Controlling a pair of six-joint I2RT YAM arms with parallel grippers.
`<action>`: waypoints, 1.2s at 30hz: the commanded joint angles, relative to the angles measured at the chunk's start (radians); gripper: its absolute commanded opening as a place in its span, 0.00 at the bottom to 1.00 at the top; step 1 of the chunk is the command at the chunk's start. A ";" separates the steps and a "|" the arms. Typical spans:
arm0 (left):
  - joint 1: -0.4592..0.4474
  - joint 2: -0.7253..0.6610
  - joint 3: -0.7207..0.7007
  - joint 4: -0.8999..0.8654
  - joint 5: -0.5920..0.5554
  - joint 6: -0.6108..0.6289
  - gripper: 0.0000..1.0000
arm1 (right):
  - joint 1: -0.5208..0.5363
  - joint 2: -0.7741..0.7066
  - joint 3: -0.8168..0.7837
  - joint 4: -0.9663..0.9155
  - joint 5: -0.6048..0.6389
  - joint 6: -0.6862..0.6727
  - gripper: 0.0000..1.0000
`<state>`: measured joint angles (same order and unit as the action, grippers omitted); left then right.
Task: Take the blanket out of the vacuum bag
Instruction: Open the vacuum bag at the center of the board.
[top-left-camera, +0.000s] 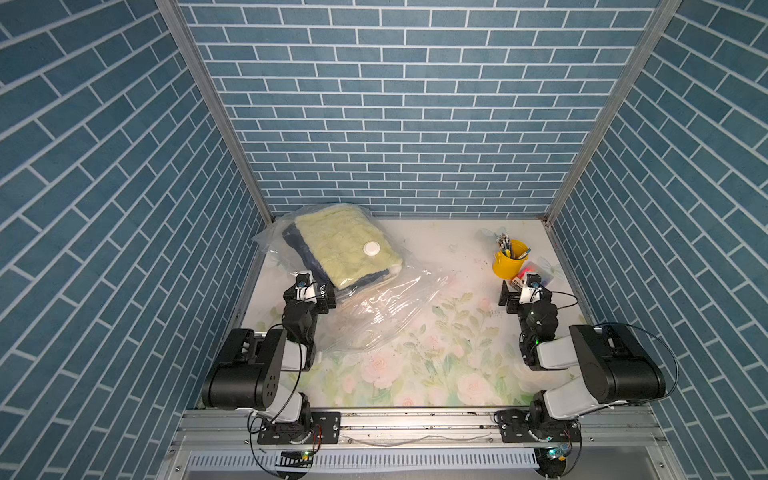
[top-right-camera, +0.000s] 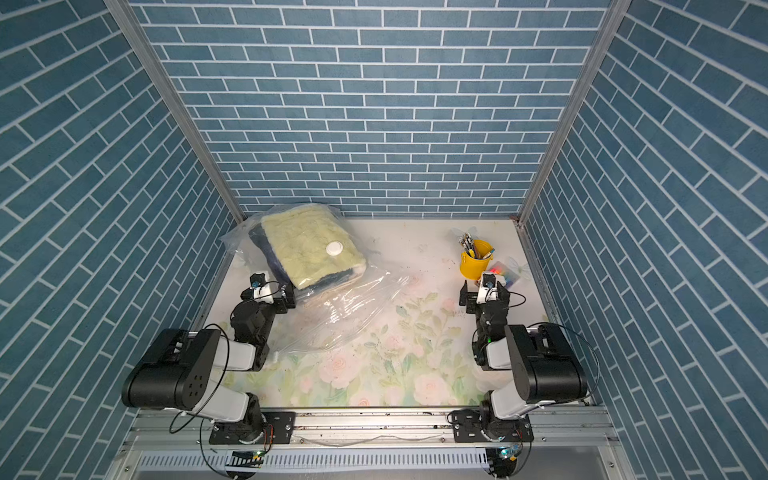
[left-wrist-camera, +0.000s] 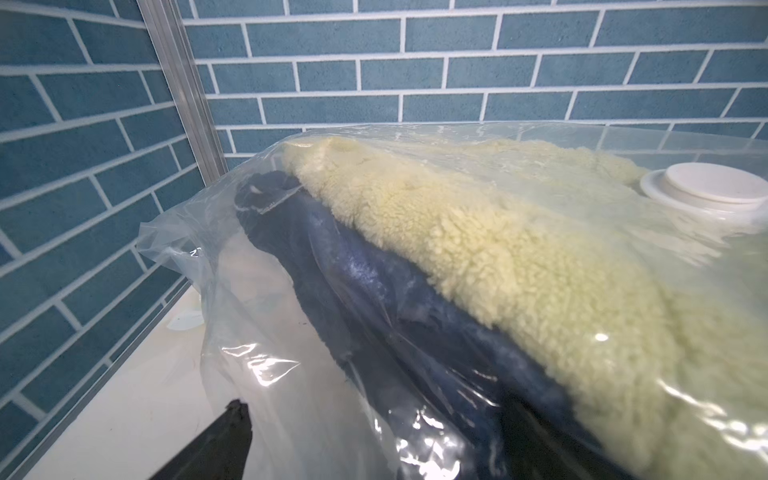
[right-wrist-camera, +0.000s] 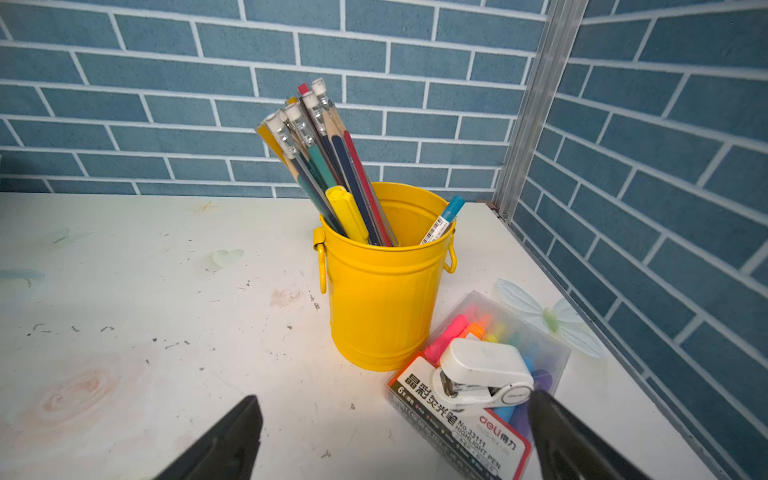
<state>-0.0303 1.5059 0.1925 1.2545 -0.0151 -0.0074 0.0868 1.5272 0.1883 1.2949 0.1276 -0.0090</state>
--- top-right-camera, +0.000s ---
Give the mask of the light green fluffy blanket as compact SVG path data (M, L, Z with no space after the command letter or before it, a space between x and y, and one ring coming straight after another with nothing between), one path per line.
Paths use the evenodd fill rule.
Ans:
M326 205L303 204L266 214L249 236L275 275L298 290L343 283L367 268L352 235Z

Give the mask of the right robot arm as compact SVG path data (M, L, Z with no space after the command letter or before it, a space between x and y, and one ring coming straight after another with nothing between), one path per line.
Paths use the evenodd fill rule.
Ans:
M457 443L524 444L534 436L529 414L582 400L588 379L561 325L511 324L512 292L488 280L476 291L463 285L458 304L475 318L471 347L474 361L486 372L509 372L512 381L485 393L477 408L448 414Z

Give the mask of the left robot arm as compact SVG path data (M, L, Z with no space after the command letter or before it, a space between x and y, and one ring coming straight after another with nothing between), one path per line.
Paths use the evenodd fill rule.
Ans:
M228 372L260 371L275 317L295 307L292 284L252 275L230 314L233 332L217 325L161 331L125 380L123 404L208 420L212 445L289 444L295 413L265 413L255 394L233 391L223 379Z

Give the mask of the clear plastic vacuum bag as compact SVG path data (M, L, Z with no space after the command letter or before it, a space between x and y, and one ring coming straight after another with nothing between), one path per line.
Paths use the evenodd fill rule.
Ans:
M276 355L352 341L410 281L338 209L319 203L276 206L220 240L250 274L233 314L237 337Z

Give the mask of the navy blue star blanket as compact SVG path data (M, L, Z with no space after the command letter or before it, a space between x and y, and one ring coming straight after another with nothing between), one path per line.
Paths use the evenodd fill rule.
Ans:
M263 225L257 223L248 236L264 254L276 279L292 284L300 299L356 280L365 272L365 266L341 270L326 253L326 247L307 234L297 234L287 240L271 240Z

